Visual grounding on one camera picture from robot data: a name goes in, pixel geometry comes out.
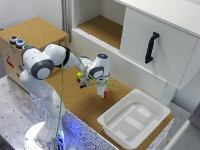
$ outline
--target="green cable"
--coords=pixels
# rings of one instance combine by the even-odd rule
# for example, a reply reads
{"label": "green cable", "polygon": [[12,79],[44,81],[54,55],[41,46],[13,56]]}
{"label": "green cable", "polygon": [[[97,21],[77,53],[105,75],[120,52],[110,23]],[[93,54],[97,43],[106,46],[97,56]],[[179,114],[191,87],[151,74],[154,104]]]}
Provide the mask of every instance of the green cable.
{"label": "green cable", "polygon": [[57,131],[56,131],[56,139],[54,141],[54,150],[56,150],[56,141],[57,141],[57,136],[58,136],[58,129],[60,126],[60,118],[61,118],[61,109],[62,109],[62,102],[63,102],[63,61],[64,61],[64,56],[66,54],[67,51],[64,52],[63,57],[62,57],[62,93],[61,93],[61,101],[60,101],[60,112],[59,112],[59,120],[58,120],[58,127],[57,127]]}
{"label": "green cable", "polygon": [[[54,150],[56,150],[56,141],[57,141],[57,136],[58,136],[58,129],[59,129],[59,126],[60,126],[60,119],[61,119],[61,108],[62,108],[62,102],[63,102],[63,61],[64,61],[64,56],[66,54],[67,50],[63,53],[63,56],[62,56],[62,93],[61,93],[61,101],[60,101],[60,111],[59,111],[59,120],[58,120],[58,126],[57,126],[57,131],[56,131],[56,138],[55,138],[55,141],[54,141]],[[93,80],[95,80],[97,83],[94,83],[94,84],[89,84],[87,86],[90,86],[90,85],[95,85],[95,84],[102,84],[102,85],[106,85],[106,86],[115,86],[115,84],[113,83],[102,83],[102,82],[99,82],[97,81],[96,79],[94,79],[90,74],[89,72],[87,71],[87,69],[85,68],[85,66],[83,65],[83,62],[81,61],[81,59],[76,55],[76,53],[74,53],[73,51],[71,51],[71,53],[73,53],[77,58],[78,60],[80,61],[81,65],[83,66],[84,70],[87,72],[87,74],[89,75],[90,78],[92,78]]]}

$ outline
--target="black door handle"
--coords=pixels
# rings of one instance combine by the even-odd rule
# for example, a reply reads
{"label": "black door handle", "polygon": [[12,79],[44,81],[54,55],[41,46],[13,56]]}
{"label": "black door handle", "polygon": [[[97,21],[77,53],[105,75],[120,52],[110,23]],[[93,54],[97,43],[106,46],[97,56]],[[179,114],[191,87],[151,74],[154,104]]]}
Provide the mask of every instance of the black door handle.
{"label": "black door handle", "polygon": [[154,40],[157,39],[160,35],[156,32],[153,32],[153,36],[151,37],[150,41],[149,41],[149,45],[147,48],[147,54],[145,57],[145,63],[148,64],[149,62],[151,62],[153,60],[153,57],[151,57],[151,53],[153,50],[153,46],[154,46]]}

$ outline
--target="white plastic bin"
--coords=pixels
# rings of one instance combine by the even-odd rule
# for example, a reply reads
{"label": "white plastic bin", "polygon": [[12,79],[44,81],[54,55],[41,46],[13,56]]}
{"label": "white plastic bin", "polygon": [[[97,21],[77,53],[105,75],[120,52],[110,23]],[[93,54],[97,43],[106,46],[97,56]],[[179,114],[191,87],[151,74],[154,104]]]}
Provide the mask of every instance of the white plastic bin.
{"label": "white plastic bin", "polygon": [[136,149],[169,115],[170,109],[133,90],[98,118],[105,133],[126,149]]}

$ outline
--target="brown work surface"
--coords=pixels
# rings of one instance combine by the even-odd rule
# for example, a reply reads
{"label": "brown work surface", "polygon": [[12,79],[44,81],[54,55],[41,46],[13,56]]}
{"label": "brown work surface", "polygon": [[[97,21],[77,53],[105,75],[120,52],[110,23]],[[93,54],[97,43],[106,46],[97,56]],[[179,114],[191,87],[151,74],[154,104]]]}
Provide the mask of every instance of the brown work surface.
{"label": "brown work surface", "polygon": [[123,26],[103,16],[98,16],[77,26],[81,30],[120,49]]}
{"label": "brown work surface", "polygon": [[[97,122],[97,118],[125,95],[131,92],[131,89],[115,79],[110,78],[109,83],[114,83],[115,86],[107,87],[108,97],[106,99],[102,99],[97,95],[95,85],[80,89],[80,84],[76,81],[76,73],[78,72],[79,71],[76,67],[64,70],[63,102],[65,107],[119,149],[123,149],[105,134],[103,127]],[[61,95],[61,69],[55,68],[51,76],[47,78],[46,81],[55,88],[59,95]],[[137,148],[137,150],[145,150],[172,119],[173,115],[170,114],[154,130],[154,132],[148,136],[148,138]]]}
{"label": "brown work surface", "polygon": [[10,28],[0,31],[0,37],[9,42],[10,36],[16,35],[19,39],[25,39],[27,44],[38,49],[54,43],[68,34],[40,17],[30,19]]}

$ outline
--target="brown box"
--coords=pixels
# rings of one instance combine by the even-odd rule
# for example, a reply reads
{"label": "brown box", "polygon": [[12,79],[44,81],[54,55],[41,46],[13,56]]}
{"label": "brown box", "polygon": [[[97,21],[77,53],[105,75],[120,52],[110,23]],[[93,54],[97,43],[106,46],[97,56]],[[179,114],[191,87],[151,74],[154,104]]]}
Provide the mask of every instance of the brown box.
{"label": "brown box", "polygon": [[0,31],[0,50],[7,75],[23,87],[19,76],[24,69],[22,64],[22,49],[10,44],[10,36],[16,35],[25,40],[26,44],[43,51],[48,44],[59,44],[69,47],[69,35],[36,17],[10,28]]}

